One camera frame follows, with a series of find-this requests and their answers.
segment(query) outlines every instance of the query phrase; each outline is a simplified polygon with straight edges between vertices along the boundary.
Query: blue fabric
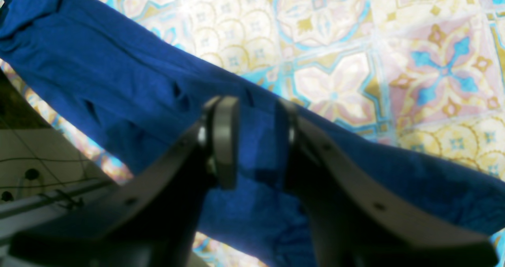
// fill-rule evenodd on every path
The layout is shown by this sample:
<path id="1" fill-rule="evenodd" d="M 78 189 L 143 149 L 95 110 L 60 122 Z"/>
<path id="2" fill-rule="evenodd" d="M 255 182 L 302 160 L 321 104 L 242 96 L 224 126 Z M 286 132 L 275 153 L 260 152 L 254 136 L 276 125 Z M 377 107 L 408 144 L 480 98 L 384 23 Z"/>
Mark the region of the blue fabric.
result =
<path id="1" fill-rule="evenodd" d="M 213 190 L 198 229 L 270 267 L 315 266 L 307 218 L 280 192 L 277 98 L 158 39 L 97 0 L 5 0 L 0 57 L 56 111 L 135 174 L 159 157 L 215 95 L 238 96 L 238 188 Z M 368 142 L 310 111 L 371 177 L 449 222 L 491 235 L 505 227 L 505 183 L 415 152 Z"/>

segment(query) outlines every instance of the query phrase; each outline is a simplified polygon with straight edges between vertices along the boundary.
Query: patterned tablecloth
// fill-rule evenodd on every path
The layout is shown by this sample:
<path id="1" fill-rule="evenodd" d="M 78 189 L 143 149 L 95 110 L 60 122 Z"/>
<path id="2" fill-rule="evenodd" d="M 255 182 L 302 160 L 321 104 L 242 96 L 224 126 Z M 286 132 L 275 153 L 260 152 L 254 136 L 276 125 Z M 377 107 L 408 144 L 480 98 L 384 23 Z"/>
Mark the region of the patterned tablecloth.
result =
<path id="1" fill-rule="evenodd" d="M 100 1 L 367 139 L 505 180 L 505 0 Z M 4 69 L 86 156 L 131 178 Z M 502 254 L 501 233 L 491 240 Z M 215 267 L 264 267 L 202 234 L 194 248 Z"/>

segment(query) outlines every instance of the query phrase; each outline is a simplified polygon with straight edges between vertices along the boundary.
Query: tile pattern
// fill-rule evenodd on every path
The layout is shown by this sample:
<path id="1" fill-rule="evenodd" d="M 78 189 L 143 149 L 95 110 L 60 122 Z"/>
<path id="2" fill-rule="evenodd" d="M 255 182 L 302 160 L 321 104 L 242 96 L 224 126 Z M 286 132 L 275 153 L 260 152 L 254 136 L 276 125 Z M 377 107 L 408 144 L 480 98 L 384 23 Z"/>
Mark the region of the tile pattern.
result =
<path id="1" fill-rule="evenodd" d="M 484 17 L 422 26 L 381 47 L 398 129 L 500 108 L 503 84 Z"/>
<path id="2" fill-rule="evenodd" d="M 371 141 L 505 181 L 505 0 L 100 1 L 166 43 Z M 86 157 L 117 181 L 131 178 L 2 68 Z M 491 238 L 499 254 L 502 234 Z M 214 267 L 264 266 L 200 233 L 193 247 Z"/>
<path id="3" fill-rule="evenodd" d="M 426 125 L 398 134 L 402 148 L 432 154 L 505 181 L 505 114 Z"/>

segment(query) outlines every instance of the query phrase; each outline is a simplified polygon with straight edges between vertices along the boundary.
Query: wire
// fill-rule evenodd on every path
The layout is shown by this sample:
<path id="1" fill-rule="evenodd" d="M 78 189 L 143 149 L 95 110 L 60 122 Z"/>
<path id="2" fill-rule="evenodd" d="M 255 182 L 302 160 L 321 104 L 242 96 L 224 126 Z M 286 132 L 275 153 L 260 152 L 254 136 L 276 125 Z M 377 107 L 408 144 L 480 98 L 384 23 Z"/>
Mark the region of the wire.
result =
<path id="1" fill-rule="evenodd" d="M 0 189 L 44 188 L 44 187 L 49 187 L 49 186 L 58 186 L 58 185 L 63 185 L 63 184 L 79 183 L 79 182 L 94 180 L 94 179 L 100 179 L 100 178 L 99 177 L 90 177 L 87 179 L 81 179 L 81 180 L 75 180 L 75 181 L 67 181 L 67 182 L 44 184 L 44 185 L 34 185 L 34 186 L 0 186 Z"/>
<path id="2" fill-rule="evenodd" d="M 72 197 L 70 197 L 70 195 L 61 191 L 60 189 L 56 189 L 55 191 L 58 192 L 58 194 L 60 196 L 62 196 L 63 198 L 65 198 L 65 200 L 67 200 L 67 202 L 68 202 L 66 205 L 58 204 L 59 207 L 64 208 L 68 211 L 73 211 L 76 208 L 78 209 L 78 208 L 82 208 L 84 206 L 84 200 L 82 197 L 80 197 L 78 201 L 75 201 Z M 40 193 L 38 195 L 51 201 L 53 204 L 57 204 L 56 199 L 49 197 L 45 193 Z"/>
<path id="3" fill-rule="evenodd" d="M 91 161 L 90 159 L 82 159 L 82 157 L 79 155 L 79 160 L 71 161 L 68 159 L 41 159 L 39 157 L 13 157 L 10 159 L 0 159 L 0 162 L 5 162 L 5 161 L 30 161 L 30 160 L 37 160 L 37 161 L 52 161 L 52 162 L 87 162 Z"/>
<path id="4" fill-rule="evenodd" d="M 4 82 L 7 82 L 7 84 L 11 87 L 12 90 L 16 91 L 11 83 L 9 82 L 9 80 L 7 79 L 7 76 L 5 75 L 5 73 L 0 70 L 0 78 L 4 79 Z M 30 148 L 30 146 L 27 145 L 27 143 L 19 136 L 18 132 L 16 132 L 15 130 L 12 129 L 12 127 L 4 120 L 4 118 L 2 116 L 0 116 L 0 121 L 9 129 L 11 130 L 19 139 L 19 141 L 27 148 L 27 150 L 34 156 L 36 157 L 36 154 L 33 152 L 33 150 Z M 43 165 L 43 167 L 47 170 L 47 172 L 49 172 L 49 174 L 54 177 L 54 179 L 56 179 L 56 181 L 58 181 L 58 183 L 64 187 L 66 187 L 66 185 L 58 178 L 56 177 L 56 175 L 54 173 L 52 173 L 52 171 L 49 169 L 49 167 L 45 164 L 45 162 L 43 161 L 40 161 L 40 163 Z"/>

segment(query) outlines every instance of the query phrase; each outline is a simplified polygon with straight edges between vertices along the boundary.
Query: hole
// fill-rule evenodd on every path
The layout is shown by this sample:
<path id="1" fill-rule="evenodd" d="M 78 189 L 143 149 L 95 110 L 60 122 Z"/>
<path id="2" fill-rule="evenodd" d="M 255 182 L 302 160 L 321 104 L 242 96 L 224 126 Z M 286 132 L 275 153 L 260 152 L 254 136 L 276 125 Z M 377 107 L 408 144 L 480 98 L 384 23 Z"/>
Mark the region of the hole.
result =
<path id="1" fill-rule="evenodd" d="M 34 168 L 30 168 L 25 172 L 25 178 L 28 180 L 35 180 L 40 176 L 40 172 Z"/>
<path id="2" fill-rule="evenodd" d="M 386 211 L 386 206 L 384 206 L 381 203 L 374 203 L 374 208 L 376 208 L 379 211 Z"/>
<path id="3" fill-rule="evenodd" d="M 126 206 L 130 206 L 130 205 L 135 204 L 135 202 L 137 202 L 137 198 L 128 198 L 128 199 L 126 199 L 126 201 L 125 201 L 125 205 L 126 205 Z"/>
<path id="4" fill-rule="evenodd" d="M 12 193 L 9 191 L 5 191 L 4 193 L 2 193 L 2 201 L 4 201 L 4 202 L 14 201 L 14 197 L 12 196 Z"/>

